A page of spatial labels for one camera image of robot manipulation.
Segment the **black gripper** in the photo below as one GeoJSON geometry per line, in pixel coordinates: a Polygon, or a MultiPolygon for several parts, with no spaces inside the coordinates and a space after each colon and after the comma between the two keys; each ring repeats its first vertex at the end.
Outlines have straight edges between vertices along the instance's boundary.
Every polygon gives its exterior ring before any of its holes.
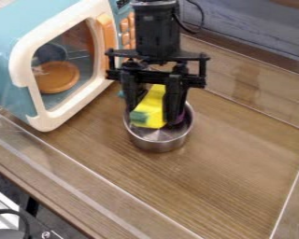
{"type": "Polygon", "coordinates": [[[122,81],[122,90],[129,111],[141,103],[147,89],[143,83],[163,84],[165,118],[167,123],[178,118],[185,108],[189,88],[206,87],[205,53],[189,53],[181,49],[181,29],[190,34],[197,30],[188,27],[179,18],[178,0],[134,0],[137,46],[134,49],[110,49],[107,78],[122,81]],[[177,63],[174,72],[151,72],[142,64],[165,65],[177,63]]]}

